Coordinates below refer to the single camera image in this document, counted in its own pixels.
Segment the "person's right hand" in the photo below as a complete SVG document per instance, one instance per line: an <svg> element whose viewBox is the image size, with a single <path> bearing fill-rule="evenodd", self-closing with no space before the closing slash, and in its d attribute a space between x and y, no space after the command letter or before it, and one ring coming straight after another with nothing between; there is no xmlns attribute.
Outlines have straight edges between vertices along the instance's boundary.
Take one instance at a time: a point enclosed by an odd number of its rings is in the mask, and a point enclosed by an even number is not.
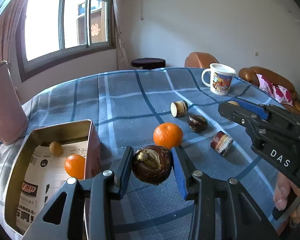
<svg viewBox="0 0 300 240"><path fill-rule="evenodd" d="M284 174L278 172L273 201L275 207L279 211L282 211L287 207L288 195L292 191L300 199L300 189L293 182L291 182ZM300 203L293 211L291 211L290 218L292 219L293 223L300 223Z"/></svg>

